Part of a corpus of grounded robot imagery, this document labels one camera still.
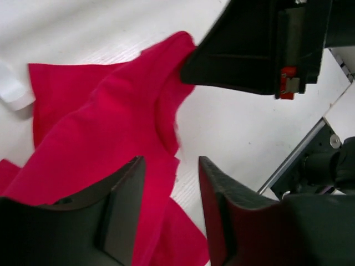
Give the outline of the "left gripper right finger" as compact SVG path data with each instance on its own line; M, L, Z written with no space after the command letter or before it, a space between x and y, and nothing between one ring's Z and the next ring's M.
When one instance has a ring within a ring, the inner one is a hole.
M354 197L256 193L199 158L212 265L353 265Z

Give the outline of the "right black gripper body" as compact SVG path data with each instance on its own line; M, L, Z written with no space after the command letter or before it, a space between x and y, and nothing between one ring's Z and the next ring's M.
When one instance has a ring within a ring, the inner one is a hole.
M315 84L323 51L354 45L354 1L279 1L275 97L292 100Z

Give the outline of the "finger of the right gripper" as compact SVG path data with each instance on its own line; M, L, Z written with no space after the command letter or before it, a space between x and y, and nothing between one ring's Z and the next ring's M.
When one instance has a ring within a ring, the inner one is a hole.
M303 93L318 80L325 33L325 1L230 1L180 77L260 95Z

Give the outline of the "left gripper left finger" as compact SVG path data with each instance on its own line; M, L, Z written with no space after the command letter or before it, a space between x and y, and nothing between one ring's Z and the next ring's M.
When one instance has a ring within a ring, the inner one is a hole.
M1 264L131 265L145 169L136 157L53 205L1 198Z

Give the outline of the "red t-shirt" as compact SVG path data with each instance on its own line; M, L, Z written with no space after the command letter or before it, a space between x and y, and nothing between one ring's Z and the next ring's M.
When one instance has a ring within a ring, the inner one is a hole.
M1 195L51 204L143 156L133 264L205 265L205 236L170 196L179 164L176 112L194 89L179 71L194 50L191 35L177 32L129 62L30 64L35 149L22 168L1 161Z

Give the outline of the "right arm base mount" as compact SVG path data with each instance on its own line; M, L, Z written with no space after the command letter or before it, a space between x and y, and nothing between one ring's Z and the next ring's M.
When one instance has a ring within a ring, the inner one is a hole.
M290 194L354 194L354 137L341 141L320 119L258 190L282 199Z

